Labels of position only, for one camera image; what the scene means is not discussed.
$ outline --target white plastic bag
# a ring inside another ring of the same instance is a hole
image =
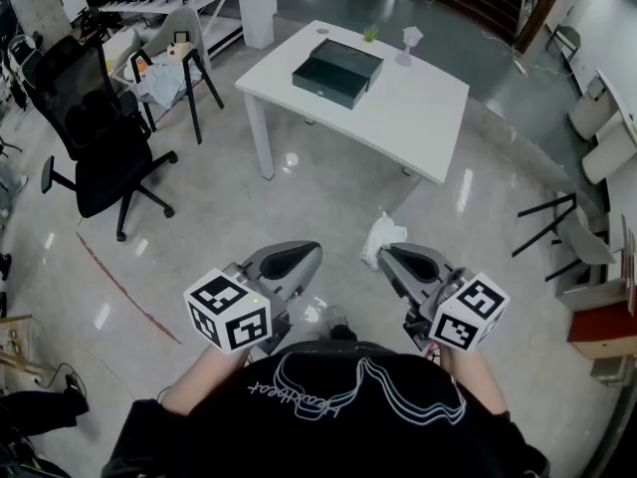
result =
[[[397,227],[394,220],[386,212],[376,220],[371,227],[365,245],[360,252],[360,260],[365,262],[372,271],[378,270],[378,252],[381,248],[388,248],[392,243],[404,243],[407,240],[407,229]]]

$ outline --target red line on floor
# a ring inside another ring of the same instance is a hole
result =
[[[153,317],[150,313],[145,312],[143,310],[143,308],[138,305],[135,300],[128,294],[128,292],[126,291],[126,289],[115,279],[115,277],[110,273],[110,271],[108,270],[108,268],[102,263],[102,261],[98,258],[98,256],[95,254],[95,252],[91,249],[91,247],[87,244],[87,241],[85,241],[84,237],[82,237],[78,232],[76,232],[76,235],[78,236],[78,239],[80,239],[80,242],[82,243],[82,246],[84,246],[85,250],[87,250],[89,252],[89,255],[91,255],[91,258],[95,261],[96,264],[98,264],[98,266],[100,266],[100,269],[102,269],[105,274],[110,278],[110,280],[115,283],[115,285],[117,286],[117,288],[121,291],[122,294],[124,294],[128,300],[134,304],[134,306],[143,313],[143,315],[149,320],[151,321],[153,324],[155,324],[157,326],[157,328],[164,333],[165,335],[168,335],[169,337],[171,337],[173,340],[175,340],[178,344],[181,345],[181,342],[174,336],[173,333],[171,333],[166,326],[164,326],[162,323],[160,323],[155,317]]]

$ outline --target dark green box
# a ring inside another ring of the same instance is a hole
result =
[[[343,107],[354,108],[369,78],[319,59],[309,58],[292,73],[295,87],[315,93]]]
[[[382,59],[325,39],[292,74],[294,86],[354,108],[378,77]]]

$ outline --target black t-shirt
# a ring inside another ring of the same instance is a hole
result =
[[[237,371],[185,418],[136,402],[103,477],[245,476],[273,466],[444,477],[547,467],[507,414],[492,415],[424,358],[287,354]]]

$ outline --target black office chair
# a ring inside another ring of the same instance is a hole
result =
[[[128,92],[119,99],[106,72],[102,45],[84,46],[72,37],[57,43],[41,60],[29,88],[35,107],[54,127],[69,157],[76,161],[76,182],[56,172],[51,156],[42,171],[42,192],[55,180],[76,192],[78,209],[90,218],[121,199],[117,241],[125,241],[123,223],[134,191],[163,207],[166,218],[174,210],[140,182],[166,161],[177,162],[170,151],[153,160],[146,140],[150,129]]]

